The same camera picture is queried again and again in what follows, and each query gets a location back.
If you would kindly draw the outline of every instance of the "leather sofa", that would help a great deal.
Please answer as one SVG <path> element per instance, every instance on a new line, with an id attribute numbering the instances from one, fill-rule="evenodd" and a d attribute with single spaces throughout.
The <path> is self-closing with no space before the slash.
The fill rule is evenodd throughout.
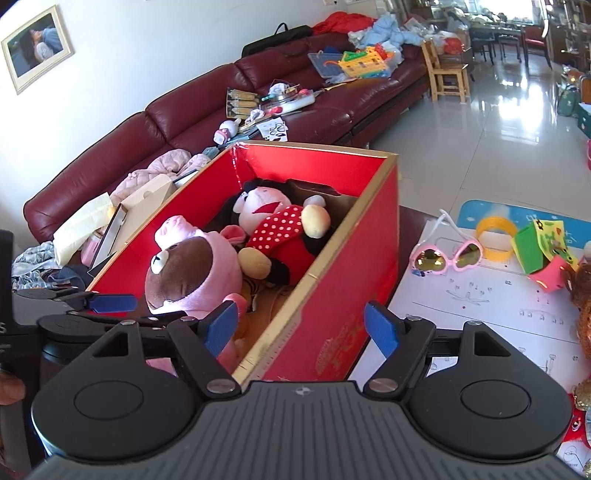
<path id="1" fill-rule="evenodd" d="M 226 119 L 226 89 L 267 94 L 274 80 L 320 89 L 324 80 L 308 52 L 351 50 L 337 33 L 296 40 L 222 65 L 151 102 L 78 156 L 24 205 L 39 242 L 92 198 L 112 192 L 133 170 L 173 148 L 201 153 Z M 285 117 L 290 141 L 363 147 L 428 88 L 419 47 L 404 45 L 404 62 L 389 79 L 364 79 L 322 93 L 314 105 Z"/>

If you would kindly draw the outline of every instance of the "heart-shaped sunglasses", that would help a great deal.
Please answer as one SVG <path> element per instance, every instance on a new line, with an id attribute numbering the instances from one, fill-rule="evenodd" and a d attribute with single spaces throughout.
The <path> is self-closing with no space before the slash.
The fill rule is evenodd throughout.
<path id="1" fill-rule="evenodd" d="M 457 271 L 463 271 L 477 266 L 483 257 L 482 245 L 475 238 L 471 238 L 462 232 L 445 210 L 439 211 L 441 212 L 441 216 L 437 219 L 431 231 L 425 237 L 425 240 L 419 242 L 410 254 L 411 268 L 422 273 L 442 274 L 450 265 Z M 465 239 L 464 243 L 461 244 L 451 259 L 435 245 L 428 243 L 435 230 L 437 230 L 437 227 L 444 220 Z"/>

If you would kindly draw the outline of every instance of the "picture frame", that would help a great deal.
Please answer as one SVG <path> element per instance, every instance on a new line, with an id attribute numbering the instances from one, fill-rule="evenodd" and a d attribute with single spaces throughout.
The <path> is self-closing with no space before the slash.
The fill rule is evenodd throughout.
<path id="1" fill-rule="evenodd" d="M 1 44 L 17 95 L 74 53 L 57 5 L 20 26 Z"/>

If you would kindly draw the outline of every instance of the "glossy floor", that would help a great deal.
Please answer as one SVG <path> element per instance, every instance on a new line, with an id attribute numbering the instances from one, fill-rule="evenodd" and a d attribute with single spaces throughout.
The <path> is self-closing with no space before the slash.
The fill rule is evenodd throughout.
<path id="1" fill-rule="evenodd" d="M 469 103 L 425 98 L 372 143 L 400 155 L 400 203 L 456 218 L 480 199 L 591 220 L 587 137 L 553 109 L 558 66 L 532 54 L 526 77 L 515 53 L 496 59 L 476 56 Z"/>

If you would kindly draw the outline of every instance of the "red cardboard box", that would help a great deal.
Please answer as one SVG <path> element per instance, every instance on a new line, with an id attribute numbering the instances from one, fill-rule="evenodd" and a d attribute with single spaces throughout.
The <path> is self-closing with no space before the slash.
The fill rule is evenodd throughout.
<path id="1" fill-rule="evenodd" d="M 233 376 L 343 380 L 367 340 L 363 308 L 385 303 L 398 271 L 397 155 L 326 145 L 252 141 L 221 153 L 176 191 L 97 276 L 89 290 L 144 294 L 154 234 L 183 215 L 204 228 L 256 177 L 324 184 L 358 199 Z"/>

